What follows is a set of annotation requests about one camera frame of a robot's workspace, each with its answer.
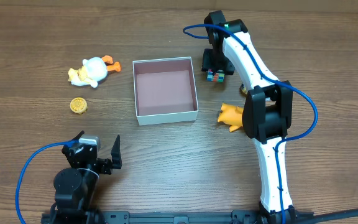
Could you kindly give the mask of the orange plush dog toy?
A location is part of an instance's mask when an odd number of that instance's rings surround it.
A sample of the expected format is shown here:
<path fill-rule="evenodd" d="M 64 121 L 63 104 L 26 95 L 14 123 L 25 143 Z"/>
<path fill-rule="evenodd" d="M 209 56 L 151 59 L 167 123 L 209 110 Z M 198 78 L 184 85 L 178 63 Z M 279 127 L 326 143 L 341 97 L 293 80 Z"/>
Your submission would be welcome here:
<path fill-rule="evenodd" d="M 229 132 L 234 132 L 243 127 L 242 122 L 243 109 L 239 106 L 223 103 L 218 115 L 217 122 L 229 126 Z"/>

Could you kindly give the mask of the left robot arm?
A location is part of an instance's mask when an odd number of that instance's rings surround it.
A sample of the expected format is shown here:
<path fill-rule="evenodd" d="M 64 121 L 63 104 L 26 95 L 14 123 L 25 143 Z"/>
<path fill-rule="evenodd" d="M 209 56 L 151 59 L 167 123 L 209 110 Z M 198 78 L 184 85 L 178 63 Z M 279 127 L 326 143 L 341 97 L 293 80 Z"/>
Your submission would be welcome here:
<path fill-rule="evenodd" d="M 121 138 L 117 136 L 110 158 L 99 158 L 100 139 L 81 131 L 69 143 L 64 144 L 62 154 L 70 167 L 61 170 L 53 180 L 55 203 L 50 213 L 43 214 L 41 222 L 105 224 L 102 211 L 91 205 L 101 174 L 110 175 L 122 167 Z"/>

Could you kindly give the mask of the multicoloured puzzle cube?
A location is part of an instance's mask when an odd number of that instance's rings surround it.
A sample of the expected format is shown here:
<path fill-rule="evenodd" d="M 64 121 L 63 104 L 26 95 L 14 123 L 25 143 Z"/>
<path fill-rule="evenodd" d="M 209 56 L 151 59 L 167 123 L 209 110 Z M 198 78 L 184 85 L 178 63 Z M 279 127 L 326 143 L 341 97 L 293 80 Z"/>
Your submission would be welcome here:
<path fill-rule="evenodd" d="M 225 74 L 219 72 L 213 72 L 211 69 L 207 72 L 207 81 L 222 83 L 224 81 Z"/>

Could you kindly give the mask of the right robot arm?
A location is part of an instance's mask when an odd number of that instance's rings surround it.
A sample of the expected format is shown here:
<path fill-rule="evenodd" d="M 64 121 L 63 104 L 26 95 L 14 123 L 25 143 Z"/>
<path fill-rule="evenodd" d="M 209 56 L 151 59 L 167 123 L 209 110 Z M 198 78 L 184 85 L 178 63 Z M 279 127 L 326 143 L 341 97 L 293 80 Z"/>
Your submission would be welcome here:
<path fill-rule="evenodd" d="M 257 150 L 262 182 L 260 215 L 269 223 L 294 222 L 284 143 L 291 126 L 290 82 L 281 82 L 266 67 L 240 19 L 227 21 L 222 11 L 214 11 L 204 24 L 212 45 L 204 50 L 201 66 L 207 79 L 216 82 L 220 76 L 237 72 L 247 90 L 244 107 L 237 112 L 239 124 L 232 124 L 231 129 L 243 128 Z"/>

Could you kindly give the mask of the white cardboard box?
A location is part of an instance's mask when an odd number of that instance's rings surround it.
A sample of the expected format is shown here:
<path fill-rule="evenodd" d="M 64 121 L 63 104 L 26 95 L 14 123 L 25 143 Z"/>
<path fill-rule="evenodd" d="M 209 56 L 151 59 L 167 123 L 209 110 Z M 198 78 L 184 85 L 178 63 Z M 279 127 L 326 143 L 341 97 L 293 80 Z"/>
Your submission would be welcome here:
<path fill-rule="evenodd" d="M 139 125 L 196 120 L 198 97 L 191 57 L 135 60 L 132 68 Z"/>

